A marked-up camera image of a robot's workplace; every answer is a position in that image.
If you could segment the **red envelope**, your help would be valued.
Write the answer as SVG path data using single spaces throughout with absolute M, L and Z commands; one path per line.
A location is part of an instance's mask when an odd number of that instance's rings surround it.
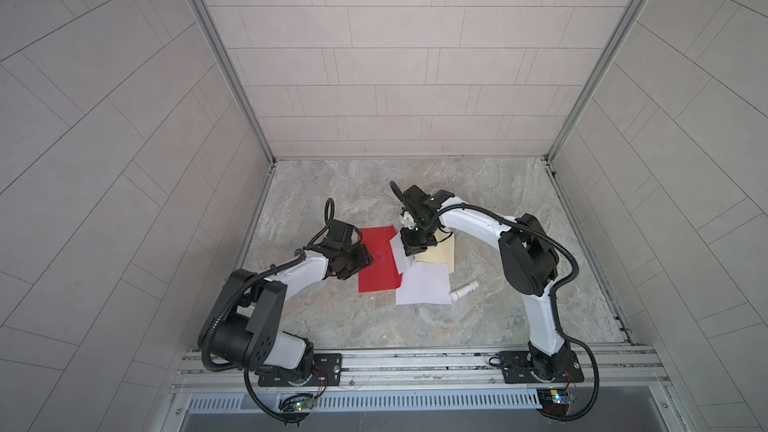
M 396 290 L 401 285 L 401 275 L 395 264 L 391 240 L 396 237 L 393 226 L 365 228 L 361 230 L 362 243 L 373 262 L 358 274 L 358 292 L 372 293 Z

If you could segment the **white letter paper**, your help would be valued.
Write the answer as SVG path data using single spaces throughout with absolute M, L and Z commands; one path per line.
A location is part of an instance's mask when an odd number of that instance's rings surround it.
M 390 247 L 396 270 L 399 275 L 402 275 L 413 266 L 415 258 L 413 256 L 408 256 L 405 253 L 405 246 L 402 242 L 400 233 L 397 233 L 397 235 L 390 240 Z

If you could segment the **white glue stick tube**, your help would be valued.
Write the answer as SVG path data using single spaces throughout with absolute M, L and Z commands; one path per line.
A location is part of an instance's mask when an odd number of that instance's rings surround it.
M 463 285 L 457 289 L 454 289 L 450 293 L 450 298 L 452 303 L 456 303 L 462 298 L 466 297 L 468 294 L 474 292 L 479 288 L 480 284 L 477 280 L 474 280 L 466 285 Z

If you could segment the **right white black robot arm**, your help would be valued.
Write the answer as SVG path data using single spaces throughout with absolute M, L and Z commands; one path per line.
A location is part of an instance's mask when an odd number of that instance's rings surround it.
M 571 339 L 560 324 L 556 292 L 578 276 L 573 255 L 546 235 L 533 215 L 501 216 L 445 190 L 430 195 L 415 185 L 401 190 L 391 182 L 390 187 L 402 204 L 400 236 L 407 256 L 436 246 L 440 229 L 466 233 L 499 252 L 503 275 L 523 296 L 528 318 L 529 352 L 521 369 L 540 382 L 564 374 Z

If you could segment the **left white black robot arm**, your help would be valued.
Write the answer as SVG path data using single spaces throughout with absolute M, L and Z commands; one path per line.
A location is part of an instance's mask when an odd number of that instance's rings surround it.
M 361 230 L 331 219 L 294 257 L 227 278 L 198 336 L 205 369 L 233 369 L 301 383 L 313 375 L 314 345 L 280 330 L 288 299 L 329 277 L 346 280 L 373 263 Z

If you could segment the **cream yellow envelope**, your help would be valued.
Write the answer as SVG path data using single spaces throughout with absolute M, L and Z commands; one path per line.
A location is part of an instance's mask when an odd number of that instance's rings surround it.
M 429 246 L 425 252 L 415 255 L 417 262 L 442 264 L 448 267 L 448 272 L 455 270 L 455 236 L 450 229 L 438 228 L 435 232 L 437 244 Z

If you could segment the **white flat paper sheet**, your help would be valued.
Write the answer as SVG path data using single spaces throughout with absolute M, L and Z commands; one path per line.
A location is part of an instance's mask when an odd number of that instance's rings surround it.
M 395 303 L 400 305 L 449 305 L 451 288 L 446 264 L 414 262 L 402 274 L 396 290 Z

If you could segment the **left small circuit board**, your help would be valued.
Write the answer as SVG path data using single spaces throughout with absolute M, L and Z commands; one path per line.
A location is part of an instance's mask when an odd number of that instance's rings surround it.
M 280 402 L 281 413 L 308 413 L 316 405 L 317 396 L 310 393 L 300 393 L 289 396 Z

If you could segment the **small circuit board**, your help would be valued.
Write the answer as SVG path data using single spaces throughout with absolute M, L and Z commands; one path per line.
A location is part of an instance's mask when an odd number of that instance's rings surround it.
M 289 396 L 280 402 L 281 413 L 308 413 L 316 405 L 317 396 L 310 393 L 300 393 Z
M 536 392 L 541 405 L 538 412 L 555 417 L 567 416 L 570 407 L 577 398 L 576 395 L 571 394 L 567 389 L 537 389 Z

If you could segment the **right small circuit board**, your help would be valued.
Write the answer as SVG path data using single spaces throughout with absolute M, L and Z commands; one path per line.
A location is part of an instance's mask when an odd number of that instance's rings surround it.
M 567 416 L 570 407 L 577 398 L 576 395 L 571 394 L 567 389 L 537 389 L 536 392 L 541 405 L 538 412 L 555 417 Z

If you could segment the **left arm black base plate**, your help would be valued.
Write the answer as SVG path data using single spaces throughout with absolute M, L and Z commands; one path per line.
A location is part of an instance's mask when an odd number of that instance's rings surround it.
M 264 387 L 320 387 L 338 386 L 343 355 L 340 353 L 314 353 L 312 360 L 302 359 L 294 369 L 262 366 L 257 370 L 258 386 Z

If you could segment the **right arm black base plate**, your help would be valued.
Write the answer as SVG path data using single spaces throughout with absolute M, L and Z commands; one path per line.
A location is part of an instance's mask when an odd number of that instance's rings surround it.
M 566 349 L 553 356 L 539 351 L 502 351 L 489 359 L 500 369 L 506 384 L 582 383 L 585 380 L 576 354 Z

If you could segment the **aluminium rail frame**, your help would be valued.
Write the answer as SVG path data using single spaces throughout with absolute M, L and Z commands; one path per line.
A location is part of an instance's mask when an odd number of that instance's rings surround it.
M 669 374 L 652 346 L 628 343 L 592 344 L 591 354 L 572 347 L 585 380 L 584 396 L 598 377 L 602 386 L 667 386 Z M 566 383 L 506 384 L 489 359 L 502 351 L 528 351 L 525 346 L 476 348 L 339 349 L 343 355 L 340 383 L 326 392 L 394 390 L 466 390 L 563 387 Z

